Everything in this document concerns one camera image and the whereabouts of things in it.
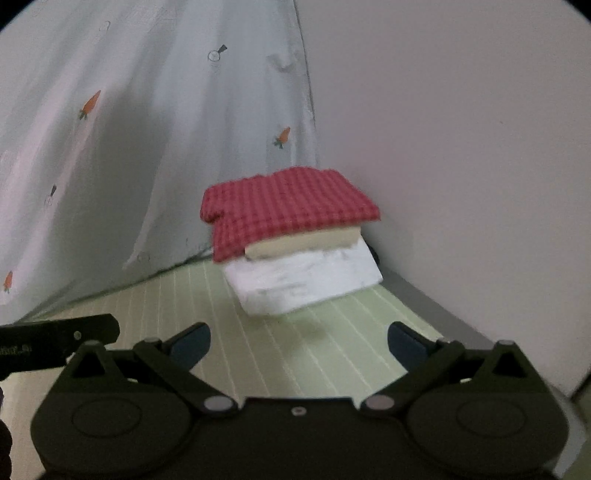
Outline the white folded garment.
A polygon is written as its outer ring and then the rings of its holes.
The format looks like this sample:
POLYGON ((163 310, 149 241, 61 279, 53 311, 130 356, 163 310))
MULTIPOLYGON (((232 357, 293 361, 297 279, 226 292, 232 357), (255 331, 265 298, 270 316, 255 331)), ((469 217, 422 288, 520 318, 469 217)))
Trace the white folded garment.
POLYGON ((242 257, 223 264, 222 272, 250 316, 287 314, 383 281, 363 239, 351 247, 298 252, 276 259, 242 257))

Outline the red checkered shirt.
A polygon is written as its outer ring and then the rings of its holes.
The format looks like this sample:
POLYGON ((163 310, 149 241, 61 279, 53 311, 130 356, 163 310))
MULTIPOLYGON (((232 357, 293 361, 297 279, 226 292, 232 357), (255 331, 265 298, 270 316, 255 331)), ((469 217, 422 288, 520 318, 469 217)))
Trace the red checkered shirt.
POLYGON ((359 226, 381 219, 378 205, 338 171, 291 167, 210 186, 200 219, 212 226, 213 261, 283 235, 359 226))

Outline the carrot print bed sheet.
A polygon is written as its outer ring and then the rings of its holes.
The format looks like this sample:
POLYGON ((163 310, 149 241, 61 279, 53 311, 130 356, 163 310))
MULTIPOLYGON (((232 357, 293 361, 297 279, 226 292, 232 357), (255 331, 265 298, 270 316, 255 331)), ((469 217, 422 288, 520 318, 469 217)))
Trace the carrot print bed sheet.
POLYGON ((36 1, 1 32, 1 321, 199 256, 204 191, 318 162, 291 1, 36 1))

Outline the beige folded garment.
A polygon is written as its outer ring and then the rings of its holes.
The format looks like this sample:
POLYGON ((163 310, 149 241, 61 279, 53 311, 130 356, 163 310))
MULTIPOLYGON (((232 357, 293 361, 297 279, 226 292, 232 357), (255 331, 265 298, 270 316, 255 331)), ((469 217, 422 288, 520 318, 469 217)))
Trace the beige folded garment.
POLYGON ((348 226, 283 235, 249 244, 245 247, 245 257, 259 260, 304 251, 346 248, 359 241, 361 232, 360 226, 348 226))

